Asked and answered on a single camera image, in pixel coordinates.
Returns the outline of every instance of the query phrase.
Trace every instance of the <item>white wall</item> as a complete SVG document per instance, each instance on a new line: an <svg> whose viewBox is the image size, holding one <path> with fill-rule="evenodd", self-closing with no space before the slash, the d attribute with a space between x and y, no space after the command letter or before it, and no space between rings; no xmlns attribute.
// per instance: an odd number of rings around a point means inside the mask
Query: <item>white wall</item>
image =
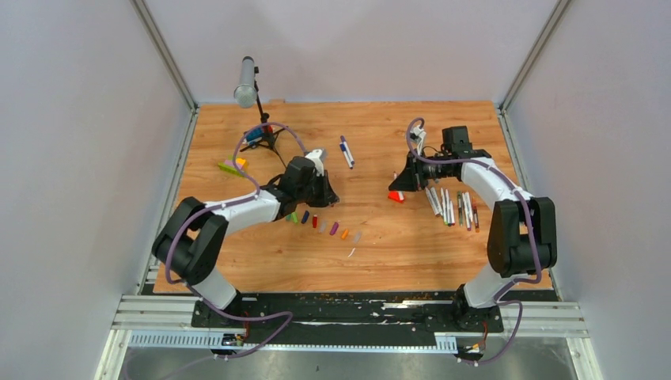
<svg viewBox="0 0 671 380"><path fill-rule="evenodd" d="M668 378L671 2L575 1L510 115L605 378Z"/></svg>
<svg viewBox="0 0 671 380"><path fill-rule="evenodd" d="M555 0L148 0L200 102L501 101Z"/></svg>
<svg viewBox="0 0 671 380"><path fill-rule="evenodd" d="M2 2L0 51L0 378L91 379L188 110L128 1Z"/></svg>

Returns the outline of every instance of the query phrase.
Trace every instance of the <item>metal floor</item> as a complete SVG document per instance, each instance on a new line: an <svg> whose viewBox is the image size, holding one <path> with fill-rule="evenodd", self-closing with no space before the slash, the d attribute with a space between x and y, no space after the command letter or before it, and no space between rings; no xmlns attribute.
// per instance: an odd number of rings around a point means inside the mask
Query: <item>metal floor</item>
<svg viewBox="0 0 671 380"><path fill-rule="evenodd" d="M491 337L487 350L494 354L503 339ZM134 348L129 350L132 380L158 380L208 350L187 348ZM184 379L290 379L343 380L364 378L423 379L576 379L565 339L518 338L498 361L482 367L457 363L451 355L373 354L351 352L259 351L245 358L207 361L171 378Z"/></svg>

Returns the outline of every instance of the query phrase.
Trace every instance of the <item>wooden tabletop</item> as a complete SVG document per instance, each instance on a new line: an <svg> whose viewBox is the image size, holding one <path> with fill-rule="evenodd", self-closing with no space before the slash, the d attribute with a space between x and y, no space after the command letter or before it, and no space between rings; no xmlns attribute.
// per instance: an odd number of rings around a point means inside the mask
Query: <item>wooden tabletop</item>
<svg viewBox="0 0 671 380"><path fill-rule="evenodd" d="M433 216L424 192L405 192L399 204L387 198L393 173L405 164L408 147L404 133L417 116L426 120L426 144L439 148L441 129L466 125L473 146L485 149L497 166L517 180L501 127L491 102L376 102L376 103L274 103L264 106L272 121L287 124L308 150L328 152L325 168L340 197L334 207L309 209L328 221L319 234L310 222L279 220L257 225L227 237L218 269L239 290L248 291L425 291L453 290L472 279L487 263L487 235L491 212L483 201L457 179L440 186L449 189L455 205L458 190L470 191L480 214L480 232L445 226ZM204 202L247 194L246 179L221 171L222 162L244 131L258 123L255 108L205 105L195 127L178 202L194 196ZM339 149L344 135L354 156L347 167ZM301 155L289 133L283 132L278 150L285 162ZM257 148L239 155L249 162L248 173L261 184L283 173L279 158ZM299 218L307 209L300 205ZM338 221L339 232L328 234ZM347 239L341 233L349 230ZM361 241L352 240L362 232ZM350 257L352 248L356 247ZM537 288L551 288L549 277ZM184 291L165 282L163 267L154 291Z"/></svg>

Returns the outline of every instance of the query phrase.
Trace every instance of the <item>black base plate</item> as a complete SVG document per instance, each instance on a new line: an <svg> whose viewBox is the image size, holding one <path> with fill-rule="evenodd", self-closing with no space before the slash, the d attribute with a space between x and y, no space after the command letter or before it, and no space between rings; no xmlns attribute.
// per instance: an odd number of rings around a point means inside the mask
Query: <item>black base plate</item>
<svg viewBox="0 0 671 380"><path fill-rule="evenodd" d="M276 344L337 344L375 346L431 346L434 332L483 332L481 323L464 330L451 319L450 301L453 291L439 292L376 292L376 293L260 293L241 294L227 309L232 314L258 317L289 310L294 319L285 331L273 339ZM556 301L554 291L513 291L509 299ZM385 307L385 303L403 300L425 301L407 308ZM490 333L503 331L502 320L496 310L487 322ZM284 322L284 317L273 321L252 323L249 343L259 343ZM320 322L308 325L295 322ZM242 327L240 322L219 316L197 302L191 325L200 328Z"/></svg>

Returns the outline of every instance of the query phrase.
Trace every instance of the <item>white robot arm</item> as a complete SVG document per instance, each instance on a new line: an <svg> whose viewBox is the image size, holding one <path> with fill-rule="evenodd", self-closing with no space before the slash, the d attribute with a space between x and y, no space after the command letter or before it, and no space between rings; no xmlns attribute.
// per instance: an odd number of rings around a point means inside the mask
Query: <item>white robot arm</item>
<svg viewBox="0 0 671 380"><path fill-rule="evenodd" d="M337 203L339 198L324 170L325 158L323 149L294 157L284 174L246 196L205 203L193 197L182 200L154 241L152 253L164 263L171 257L171 269L177 275L219 309L226 308L238 292L215 266L224 239L249 226L279 220L294 212L299 203L310 207ZM199 230L198 237L177 237L187 219L198 212L203 214L188 227ZM170 256L176 238L179 241Z"/></svg>
<svg viewBox="0 0 671 380"><path fill-rule="evenodd" d="M511 281L535 274L531 241L528 234L521 234L519 224L524 222L523 206L526 202L532 215L534 242L542 268L556 262L555 206L549 198L534 197L500 173L494 160L485 150L474 150L468 141L466 127L442 130L441 150L430 160L419 160L409 152L406 166L389 185L390 191L418 191L429 180L456 177L470 186L492 210L492 221L487 241L489 262L478 276L457 290L455 319L468 320L479 310L495 307L497 295L507 291ZM410 130L409 139L422 158L426 132L422 126Z"/></svg>

